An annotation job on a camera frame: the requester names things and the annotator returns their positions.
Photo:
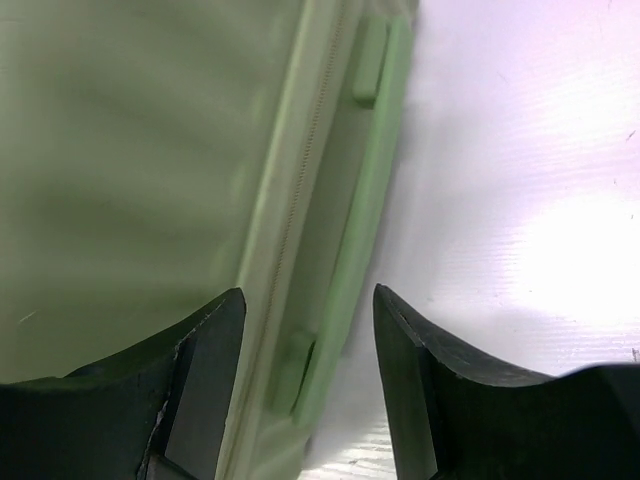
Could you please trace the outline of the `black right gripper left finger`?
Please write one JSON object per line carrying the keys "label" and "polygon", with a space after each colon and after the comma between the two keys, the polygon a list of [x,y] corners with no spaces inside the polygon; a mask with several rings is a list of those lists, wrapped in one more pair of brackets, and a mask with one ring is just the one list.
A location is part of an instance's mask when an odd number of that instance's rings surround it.
{"label": "black right gripper left finger", "polygon": [[2,478],[215,478],[245,317],[232,288],[64,377],[2,385]]}

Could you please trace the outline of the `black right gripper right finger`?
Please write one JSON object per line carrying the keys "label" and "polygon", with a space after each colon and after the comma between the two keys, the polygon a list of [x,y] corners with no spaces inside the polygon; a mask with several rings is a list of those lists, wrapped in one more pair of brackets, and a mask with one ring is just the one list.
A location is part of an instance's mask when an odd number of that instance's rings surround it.
{"label": "black right gripper right finger", "polygon": [[635,479],[639,367],[552,377],[496,358],[385,285],[374,335],[401,479]]}

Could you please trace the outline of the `green hardshell suitcase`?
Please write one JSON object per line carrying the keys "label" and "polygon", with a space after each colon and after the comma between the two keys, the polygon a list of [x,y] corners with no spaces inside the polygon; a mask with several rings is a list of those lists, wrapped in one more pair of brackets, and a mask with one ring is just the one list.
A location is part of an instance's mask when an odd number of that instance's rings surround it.
{"label": "green hardshell suitcase", "polygon": [[213,479],[295,479],[370,262],[414,1],[5,1],[1,387],[232,288]]}

